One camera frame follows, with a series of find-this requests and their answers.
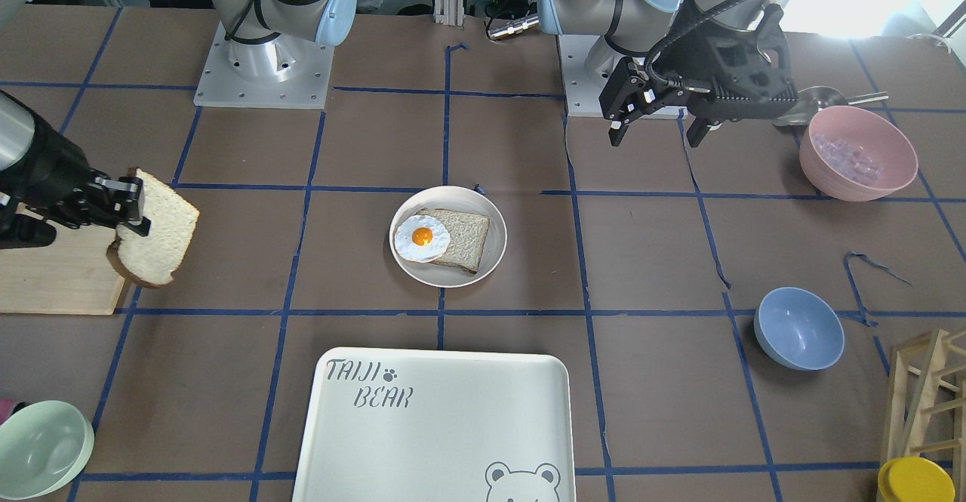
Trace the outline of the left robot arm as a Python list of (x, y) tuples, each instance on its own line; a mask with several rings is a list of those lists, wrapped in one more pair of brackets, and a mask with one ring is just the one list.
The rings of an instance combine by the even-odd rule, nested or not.
[(782, 30), (788, 0), (536, 0), (551, 35), (593, 35), (608, 140), (667, 106), (693, 118), (692, 147), (725, 122), (773, 119), (799, 100)]

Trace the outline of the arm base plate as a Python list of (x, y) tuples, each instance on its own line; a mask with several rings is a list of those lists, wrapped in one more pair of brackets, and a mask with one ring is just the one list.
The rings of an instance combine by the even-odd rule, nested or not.
[(599, 96), (623, 55), (614, 51), (600, 35), (559, 35), (558, 53), (567, 115), (603, 117)]
[(196, 106), (311, 109), (327, 103), (335, 47), (280, 35), (262, 45), (225, 40), (218, 25), (198, 80)]

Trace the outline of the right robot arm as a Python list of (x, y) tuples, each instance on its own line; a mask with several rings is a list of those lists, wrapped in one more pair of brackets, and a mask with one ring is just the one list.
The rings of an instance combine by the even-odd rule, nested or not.
[(82, 148), (6, 91), (1, 95), (3, 250), (44, 248), (57, 227), (118, 226), (148, 236), (146, 185), (112, 179), (89, 164)]

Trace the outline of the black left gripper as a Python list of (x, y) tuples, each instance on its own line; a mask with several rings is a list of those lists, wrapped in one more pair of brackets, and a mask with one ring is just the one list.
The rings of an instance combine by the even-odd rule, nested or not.
[[(698, 25), (654, 64), (663, 78), (697, 83), (709, 90), (689, 93), (685, 140), (696, 149), (724, 120), (773, 119), (799, 100), (792, 79), (783, 8), (766, 4), (758, 27), (734, 30), (714, 20)], [(652, 80), (634, 59), (619, 59), (601, 90), (601, 115), (610, 121), (608, 140), (618, 147), (632, 122), (656, 111)]]

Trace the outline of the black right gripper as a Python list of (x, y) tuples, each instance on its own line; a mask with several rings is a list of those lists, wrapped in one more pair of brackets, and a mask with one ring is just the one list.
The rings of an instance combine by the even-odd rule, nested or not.
[(36, 128), (24, 157), (2, 172), (2, 192), (11, 205), (2, 209), (1, 247), (51, 246), (57, 238), (51, 221), (77, 229), (103, 223), (106, 210), (117, 235), (148, 236), (152, 221), (143, 217), (145, 190), (142, 178), (101, 175), (72, 141), (54, 128)]

